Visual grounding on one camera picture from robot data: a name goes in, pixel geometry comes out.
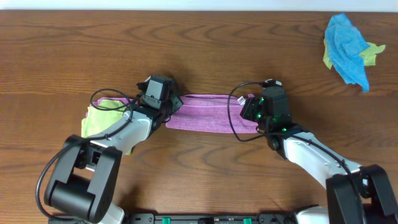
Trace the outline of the yellow-green crumpled cloth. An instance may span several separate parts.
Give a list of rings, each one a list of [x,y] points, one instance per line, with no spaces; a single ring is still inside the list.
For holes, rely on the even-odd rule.
[[[328,46],[326,43],[326,40],[323,40],[324,46],[325,46],[325,51],[323,55],[323,62],[326,65],[326,67],[331,70],[333,64],[328,56]],[[376,57],[377,54],[382,53],[386,46],[385,45],[376,45],[374,43],[368,42],[369,48],[366,50],[362,51],[359,55],[363,59],[364,66],[374,66],[376,64]]]

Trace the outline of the purple microfiber cloth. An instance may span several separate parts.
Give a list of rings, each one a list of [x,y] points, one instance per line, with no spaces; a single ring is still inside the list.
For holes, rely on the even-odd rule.
[[[223,134],[252,134],[257,123],[240,117],[243,105],[235,96],[189,94],[165,126],[170,129]]]

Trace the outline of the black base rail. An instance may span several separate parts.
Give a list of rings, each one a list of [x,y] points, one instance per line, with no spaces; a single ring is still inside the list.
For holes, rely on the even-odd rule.
[[[294,224],[294,214],[259,213],[257,215],[154,215],[135,213],[123,224]]]

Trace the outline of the folded green cloth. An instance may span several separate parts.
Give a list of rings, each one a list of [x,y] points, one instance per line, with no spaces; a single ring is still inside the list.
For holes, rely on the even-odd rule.
[[[104,131],[122,118],[124,110],[125,107],[112,111],[101,111],[90,105],[86,117],[81,121],[81,137],[87,138]]]

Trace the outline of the folded purple cloth underneath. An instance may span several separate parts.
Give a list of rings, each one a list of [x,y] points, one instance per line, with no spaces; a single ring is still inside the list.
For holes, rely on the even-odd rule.
[[[108,98],[108,97],[102,97],[92,102],[92,106],[96,106],[99,108],[117,108],[127,104],[128,100],[125,98]]]

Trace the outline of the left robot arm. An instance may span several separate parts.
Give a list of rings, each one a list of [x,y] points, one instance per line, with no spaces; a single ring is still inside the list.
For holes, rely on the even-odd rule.
[[[39,208],[49,223],[124,223],[125,211],[113,203],[123,156],[149,138],[183,105],[173,78],[152,75],[138,83],[139,94],[127,99],[122,117],[98,134],[71,135],[48,163],[54,170]]]

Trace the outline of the blue crumpled cloth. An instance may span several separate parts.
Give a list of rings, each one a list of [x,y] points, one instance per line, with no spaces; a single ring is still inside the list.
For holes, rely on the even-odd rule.
[[[331,17],[325,30],[328,58],[346,84],[358,84],[370,90],[364,60],[360,53],[369,48],[358,28],[344,14]]]

